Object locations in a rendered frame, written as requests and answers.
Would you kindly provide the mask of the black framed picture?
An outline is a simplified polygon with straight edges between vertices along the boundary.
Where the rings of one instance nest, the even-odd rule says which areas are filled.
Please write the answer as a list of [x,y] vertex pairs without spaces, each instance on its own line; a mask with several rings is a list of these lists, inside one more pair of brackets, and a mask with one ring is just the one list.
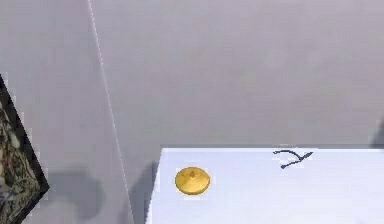
[[0,224],[22,224],[49,185],[0,75]]

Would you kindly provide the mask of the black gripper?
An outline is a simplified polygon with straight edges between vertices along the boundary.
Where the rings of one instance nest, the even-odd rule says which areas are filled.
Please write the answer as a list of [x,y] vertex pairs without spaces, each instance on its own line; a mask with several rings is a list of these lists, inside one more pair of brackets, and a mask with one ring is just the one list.
[[313,154],[313,152],[308,152],[308,153],[304,154],[303,156],[300,156],[298,153],[296,153],[296,152],[294,152],[292,150],[277,150],[277,151],[273,151],[272,153],[273,154],[289,153],[289,154],[292,154],[292,155],[294,155],[294,156],[296,156],[298,158],[298,160],[295,160],[295,161],[289,162],[287,164],[281,165],[280,166],[281,169],[285,169],[286,167],[288,167],[290,165],[294,165],[294,164],[300,163],[302,160],[309,158]]

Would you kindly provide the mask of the white table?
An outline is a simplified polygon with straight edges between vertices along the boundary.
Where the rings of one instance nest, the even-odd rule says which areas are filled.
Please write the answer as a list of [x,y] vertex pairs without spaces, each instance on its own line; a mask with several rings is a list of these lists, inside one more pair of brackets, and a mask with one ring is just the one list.
[[[285,169],[280,166],[313,154]],[[199,195],[180,192],[178,171],[210,176]],[[165,148],[145,224],[384,224],[384,150]]]

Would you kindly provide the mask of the yellow round bowl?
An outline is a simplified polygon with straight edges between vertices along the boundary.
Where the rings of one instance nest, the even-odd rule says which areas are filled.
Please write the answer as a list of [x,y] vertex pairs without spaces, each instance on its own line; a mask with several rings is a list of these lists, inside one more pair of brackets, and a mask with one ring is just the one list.
[[199,167],[186,167],[177,172],[174,178],[176,188],[186,195],[199,195],[210,185],[210,176]]

